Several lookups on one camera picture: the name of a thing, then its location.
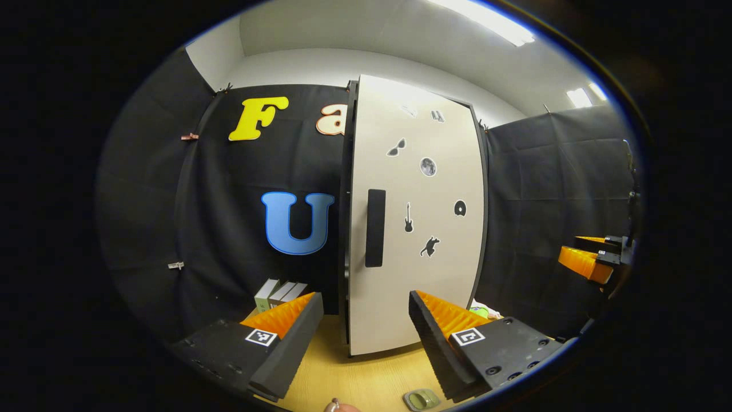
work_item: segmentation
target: orange gripper pad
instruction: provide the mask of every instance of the orange gripper pad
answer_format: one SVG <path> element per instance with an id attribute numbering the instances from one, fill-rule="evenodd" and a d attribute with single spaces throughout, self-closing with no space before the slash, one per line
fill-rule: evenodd
<path id="1" fill-rule="evenodd" d="M 597 253 L 566 246 L 562 246 L 561 252 L 559 252 L 559 263 L 593 282 L 606 284 L 613 268 L 597 263 L 595 259 L 597 259 Z"/>
<path id="2" fill-rule="evenodd" d="M 585 240 L 591 240 L 593 242 L 600 242 L 600 243 L 604 243 L 605 242 L 605 238 L 593 238 L 591 236 L 577 236 L 577 238 L 585 239 Z"/>
<path id="3" fill-rule="evenodd" d="M 427 309 L 430 310 L 432 317 L 435 318 L 445 339 L 448 339 L 455 332 L 475 328 L 476 326 L 485 325 L 493 321 L 474 314 L 458 305 L 424 293 L 421 290 L 417 290 L 417 295 L 425 302 Z"/>
<path id="4" fill-rule="evenodd" d="M 313 295 L 315 292 L 300 296 L 239 323 L 250 328 L 272 332 L 283 339 Z"/>

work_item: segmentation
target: white door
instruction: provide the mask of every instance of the white door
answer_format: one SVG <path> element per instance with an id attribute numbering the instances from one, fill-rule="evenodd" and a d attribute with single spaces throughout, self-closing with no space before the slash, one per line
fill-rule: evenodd
<path id="1" fill-rule="evenodd" d="M 361 75 L 354 124 L 348 321 L 350 351 L 358 355 L 419 341 L 408 314 L 410 290 L 468 306 L 481 257 L 485 199 L 469 108 Z M 379 195 L 385 202 L 374 207 Z M 374 226 L 380 220 L 378 256 L 373 247 L 382 243 Z"/>

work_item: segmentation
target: fluorescent light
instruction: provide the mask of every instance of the fluorescent light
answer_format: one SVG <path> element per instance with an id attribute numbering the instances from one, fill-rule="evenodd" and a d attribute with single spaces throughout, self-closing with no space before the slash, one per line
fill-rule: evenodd
<path id="1" fill-rule="evenodd" d="M 577 90 L 568 91 L 567 96 L 569 96 L 569 99 L 572 101 L 576 108 L 592 106 L 592 102 L 590 101 L 589 96 L 581 87 Z"/>
<path id="2" fill-rule="evenodd" d="M 482 4 L 470 0 L 428 0 L 442 7 L 447 7 L 464 15 L 476 23 L 480 23 L 497 35 L 513 43 L 516 47 L 534 41 L 529 30 L 514 23 L 503 15 L 488 9 Z"/>
<path id="3" fill-rule="evenodd" d="M 589 84 L 590 89 L 597 95 L 597 97 L 600 98 L 600 100 L 605 101 L 608 99 L 608 96 L 605 96 L 605 93 L 602 92 L 602 89 L 600 89 L 600 86 L 597 86 L 595 83 Z"/>

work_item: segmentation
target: black door handle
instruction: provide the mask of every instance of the black door handle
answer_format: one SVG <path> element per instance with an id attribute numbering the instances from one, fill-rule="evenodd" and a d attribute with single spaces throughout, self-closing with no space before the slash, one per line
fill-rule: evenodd
<path id="1" fill-rule="evenodd" d="M 366 267 L 380 268 L 384 260 L 386 191 L 369 189 L 366 208 Z"/>

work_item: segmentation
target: wooden floor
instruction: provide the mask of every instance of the wooden floor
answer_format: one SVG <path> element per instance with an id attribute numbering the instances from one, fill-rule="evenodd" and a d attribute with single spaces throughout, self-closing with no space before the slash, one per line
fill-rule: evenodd
<path id="1" fill-rule="evenodd" d="M 266 402 L 293 412 L 323 412 L 337 397 L 361 412 L 409 412 L 403 395 L 426 388 L 440 398 L 440 405 L 429 411 L 455 405 L 445 400 L 421 343 L 349 359 L 340 343 L 339 327 L 338 316 L 323 316 L 287 396 L 276 403 Z"/>

